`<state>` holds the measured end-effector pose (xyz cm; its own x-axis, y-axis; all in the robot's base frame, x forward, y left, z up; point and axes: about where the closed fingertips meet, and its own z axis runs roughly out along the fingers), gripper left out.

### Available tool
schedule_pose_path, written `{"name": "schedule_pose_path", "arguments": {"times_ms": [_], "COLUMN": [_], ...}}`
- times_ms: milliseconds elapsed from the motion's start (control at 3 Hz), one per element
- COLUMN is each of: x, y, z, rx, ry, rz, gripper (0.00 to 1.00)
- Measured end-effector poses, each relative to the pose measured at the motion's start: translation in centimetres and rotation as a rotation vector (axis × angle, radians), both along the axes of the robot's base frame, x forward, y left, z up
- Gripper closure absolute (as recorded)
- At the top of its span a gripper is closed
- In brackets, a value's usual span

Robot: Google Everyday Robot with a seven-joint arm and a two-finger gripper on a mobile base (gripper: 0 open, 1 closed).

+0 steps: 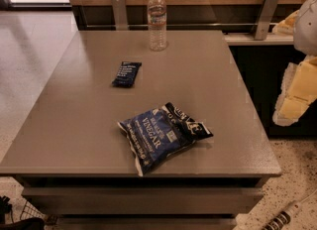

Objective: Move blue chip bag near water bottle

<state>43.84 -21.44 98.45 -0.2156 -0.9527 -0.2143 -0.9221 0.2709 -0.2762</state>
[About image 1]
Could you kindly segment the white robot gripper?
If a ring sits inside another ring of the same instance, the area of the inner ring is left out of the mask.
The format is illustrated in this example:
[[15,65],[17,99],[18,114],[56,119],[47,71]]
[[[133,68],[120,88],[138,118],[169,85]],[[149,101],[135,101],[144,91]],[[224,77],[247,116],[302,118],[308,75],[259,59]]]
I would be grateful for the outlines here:
[[290,62],[283,75],[272,121],[285,127],[297,122],[317,99],[317,0],[306,0],[272,31],[293,34],[295,48],[307,55],[300,64]]

